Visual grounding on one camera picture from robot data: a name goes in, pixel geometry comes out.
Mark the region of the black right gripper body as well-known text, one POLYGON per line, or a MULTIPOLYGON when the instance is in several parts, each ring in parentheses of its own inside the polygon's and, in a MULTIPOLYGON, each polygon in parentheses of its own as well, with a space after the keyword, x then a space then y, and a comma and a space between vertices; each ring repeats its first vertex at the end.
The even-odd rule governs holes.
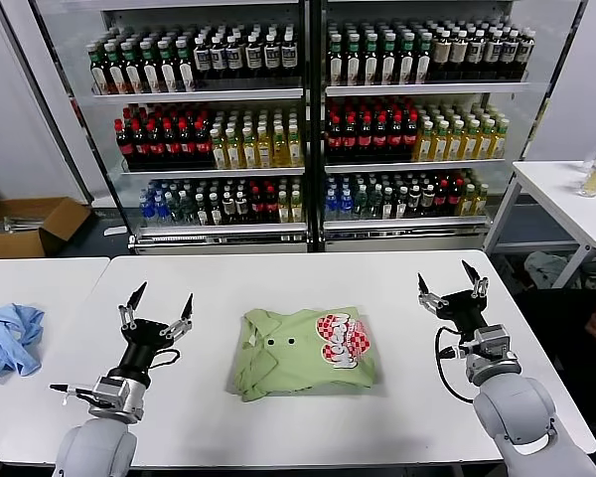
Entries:
POLYGON ((463 290, 441 297, 442 306, 438 318, 451 321, 462 339, 473 339, 474 332, 488 324, 483 317, 488 299, 474 296, 471 290, 463 290))

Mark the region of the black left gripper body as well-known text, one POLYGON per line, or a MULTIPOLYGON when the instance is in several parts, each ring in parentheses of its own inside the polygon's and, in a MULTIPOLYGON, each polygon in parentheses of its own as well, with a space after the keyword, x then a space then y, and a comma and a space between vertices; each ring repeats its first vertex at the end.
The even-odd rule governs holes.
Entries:
POLYGON ((135 328, 123 328, 121 334, 127 346, 118 364, 118 376, 132 381, 149 381, 149 369, 157 354, 174 344, 167 337, 167 324, 135 321, 135 328))

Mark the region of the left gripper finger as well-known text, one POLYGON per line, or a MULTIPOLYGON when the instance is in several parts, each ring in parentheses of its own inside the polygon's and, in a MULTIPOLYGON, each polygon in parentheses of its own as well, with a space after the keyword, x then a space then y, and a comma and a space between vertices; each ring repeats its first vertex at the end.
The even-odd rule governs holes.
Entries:
POLYGON ((181 317, 173 324, 160 331, 160 336, 166 340, 179 340, 193 328, 193 302, 194 294, 191 293, 184 306, 181 317))
POLYGON ((131 293, 126 304, 120 304, 118 306, 122 331, 134 330, 137 328, 134 313, 140 303, 146 286, 147 282, 144 281, 136 290, 131 293))

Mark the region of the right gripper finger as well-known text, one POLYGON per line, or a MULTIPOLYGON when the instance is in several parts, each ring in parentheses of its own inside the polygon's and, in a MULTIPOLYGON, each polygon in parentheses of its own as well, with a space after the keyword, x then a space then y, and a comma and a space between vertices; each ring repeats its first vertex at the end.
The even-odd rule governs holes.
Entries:
POLYGON ((465 260, 462 261, 462 265, 473 285, 471 296, 473 298, 486 298, 488 295, 489 278, 481 276, 477 269, 465 260))
POLYGON ((417 277, 418 302, 421 306, 423 306, 429 312, 438 312, 449 305, 449 302, 446 299, 429 290, 424 278, 420 273, 417 274, 417 277))

